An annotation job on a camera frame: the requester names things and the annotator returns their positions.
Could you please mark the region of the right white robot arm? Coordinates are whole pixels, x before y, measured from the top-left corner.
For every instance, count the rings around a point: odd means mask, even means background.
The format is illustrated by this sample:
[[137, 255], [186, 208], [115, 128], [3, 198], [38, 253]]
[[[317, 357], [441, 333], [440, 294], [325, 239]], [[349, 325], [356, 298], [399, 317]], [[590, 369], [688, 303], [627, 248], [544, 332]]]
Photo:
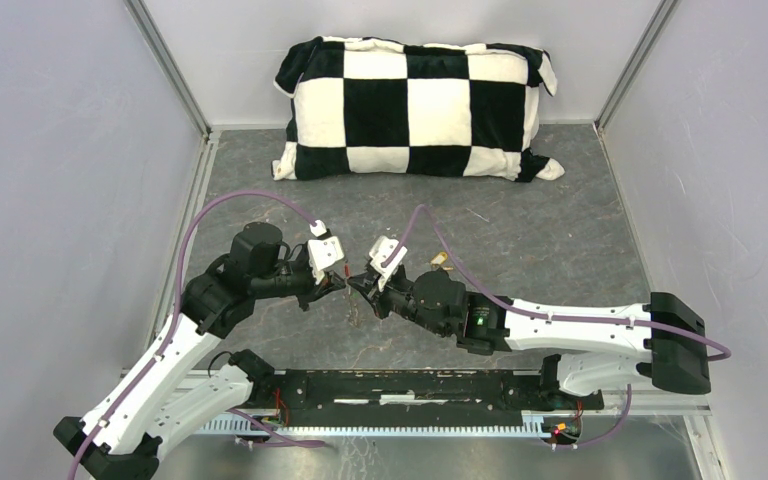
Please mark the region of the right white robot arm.
[[414, 280], [403, 268], [374, 269], [348, 285], [384, 319], [396, 314], [472, 354], [554, 349], [537, 382], [540, 400], [562, 408], [576, 396], [647, 380], [660, 390], [706, 395], [712, 389], [704, 320], [672, 293], [648, 301], [584, 308], [541, 305], [474, 292], [443, 270]]

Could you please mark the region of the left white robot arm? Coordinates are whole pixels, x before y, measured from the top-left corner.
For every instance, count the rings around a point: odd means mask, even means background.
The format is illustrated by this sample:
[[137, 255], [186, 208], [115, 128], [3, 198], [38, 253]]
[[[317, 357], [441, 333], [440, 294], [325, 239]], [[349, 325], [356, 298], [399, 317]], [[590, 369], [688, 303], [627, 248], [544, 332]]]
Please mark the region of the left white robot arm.
[[253, 313], [260, 299], [294, 297], [301, 309], [344, 288], [333, 267], [344, 259], [340, 240], [323, 223], [294, 248], [274, 225], [247, 224], [228, 253], [189, 281], [182, 308], [148, 351], [94, 409], [65, 417], [55, 438], [94, 479], [149, 479], [184, 439], [228, 409], [266, 405], [272, 370], [233, 358], [177, 399], [170, 396], [190, 370]]

